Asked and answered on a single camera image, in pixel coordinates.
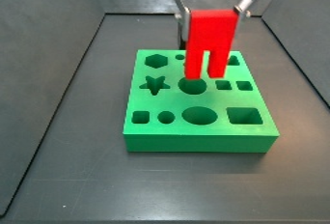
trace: gray floor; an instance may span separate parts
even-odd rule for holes
[[[259,18],[235,42],[281,137],[267,154],[129,154],[135,52],[171,16],[107,16],[4,220],[330,220],[330,113]]]
[[[330,107],[329,2],[274,0],[263,19]]]

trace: square hole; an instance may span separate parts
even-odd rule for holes
[[[237,56],[231,56],[229,60],[229,66],[238,66],[239,65],[239,60]]]
[[[226,80],[218,80],[215,81],[217,89],[218,90],[233,90],[233,86],[230,81]]]
[[[234,125],[262,125],[263,120],[257,108],[229,107],[227,115]]]
[[[238,89],[242,91],[253,91],[253,85],[249,81],[237,81]]]
[[[131,121],[135,124],[149,124],[150,123],[150,112],[147,111],[133,112]]]

